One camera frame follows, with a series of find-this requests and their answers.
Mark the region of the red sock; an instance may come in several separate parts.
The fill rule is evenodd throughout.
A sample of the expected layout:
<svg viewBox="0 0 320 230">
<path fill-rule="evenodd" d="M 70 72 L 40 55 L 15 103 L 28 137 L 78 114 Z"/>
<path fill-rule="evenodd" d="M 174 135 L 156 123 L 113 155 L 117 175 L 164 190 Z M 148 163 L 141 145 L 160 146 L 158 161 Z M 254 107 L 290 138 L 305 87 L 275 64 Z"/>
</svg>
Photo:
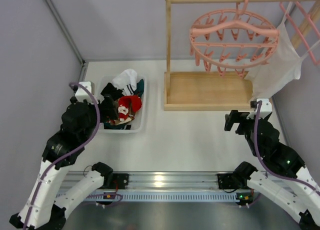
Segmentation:
<svg viewBox="0 0 320 230">
<path fill-rule="evenodd" d="M 129 117 L 130 112 L 136 113 L 142 107 L 142 100 L 138 95 L 122 96 L 118 100 L 118 119 L 120 122 Z"/>
</svg>

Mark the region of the brown beige striped sock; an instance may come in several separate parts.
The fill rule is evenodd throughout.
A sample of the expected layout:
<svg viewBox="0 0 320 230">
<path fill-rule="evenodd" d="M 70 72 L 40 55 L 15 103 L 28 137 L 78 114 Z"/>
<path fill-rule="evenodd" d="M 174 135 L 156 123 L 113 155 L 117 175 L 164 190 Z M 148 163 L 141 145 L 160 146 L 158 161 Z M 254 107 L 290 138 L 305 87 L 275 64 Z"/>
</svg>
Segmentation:
<svg viewBox="0 0 320 230">
<path fill-rule="evenodd" d="M 122 122 L 124 123 L 129 123 L 135 119 L 135 114 L 128 114 L 128 117 Z"/>
</svg>

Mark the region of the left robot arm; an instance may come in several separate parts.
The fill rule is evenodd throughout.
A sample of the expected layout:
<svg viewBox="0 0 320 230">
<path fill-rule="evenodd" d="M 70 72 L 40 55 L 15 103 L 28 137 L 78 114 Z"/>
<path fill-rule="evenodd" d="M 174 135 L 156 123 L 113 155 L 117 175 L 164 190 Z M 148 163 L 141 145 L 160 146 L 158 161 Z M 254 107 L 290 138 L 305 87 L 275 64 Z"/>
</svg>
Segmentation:
<svg viewBox="0 0 320 230">
<path fill-rule="evenodd" d="M 17 229 L 62 229 L 70 214 L 90 193 L 112 182 L 113 169 L 98 162 L 81 181 L 57 197 L 65 176 L 100 124 L 97 101 L 94 96 L 89 97 L 92 103 L 71 98 L 61 117 L 60 130 L 47 141 L 32 192 L 23 209 L 10 217 L 10 223 Z"/>
</svg>

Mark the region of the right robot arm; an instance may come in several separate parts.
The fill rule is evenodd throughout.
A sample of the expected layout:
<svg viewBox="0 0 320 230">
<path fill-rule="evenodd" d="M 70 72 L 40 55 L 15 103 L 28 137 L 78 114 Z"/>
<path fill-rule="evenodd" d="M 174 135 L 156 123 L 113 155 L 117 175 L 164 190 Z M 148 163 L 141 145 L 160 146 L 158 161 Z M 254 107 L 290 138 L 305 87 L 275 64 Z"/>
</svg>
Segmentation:
<svg viewBox="0 0 320 230">
<path fill-rule="evenodd" d="M 232 173 L 218 175 L 218 187 L 228 193 L 255 190 L 288 213 L 300 229 L 319 229 L 320 187 L 298 153 L 280 142 L 270 116 L 271 112 L 238 110 L 225 115 L 224 130 L 238 124 L 236 134 L 244 136 L 265 172 L 243 161 Z"/>
</svg>

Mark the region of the pink round clip hanger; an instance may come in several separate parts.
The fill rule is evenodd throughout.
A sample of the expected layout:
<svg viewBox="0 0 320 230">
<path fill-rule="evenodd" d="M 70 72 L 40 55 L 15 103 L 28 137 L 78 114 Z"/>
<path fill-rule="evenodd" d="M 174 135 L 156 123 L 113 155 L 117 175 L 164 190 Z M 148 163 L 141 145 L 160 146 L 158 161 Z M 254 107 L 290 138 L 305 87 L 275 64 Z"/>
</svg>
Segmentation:
<svg viewBox="0 0 320 230">
<path fill-rule="evenodd" d="M 266 65 L 276 52 L 280 31 L 263 16 L 247 10 L 249 0 L 233 9 L 218 9 L 198 17 L 189 30 L 190 55 L 209 72 L 227 69 L 241 78 L 249 68 Z"/>
</svg>

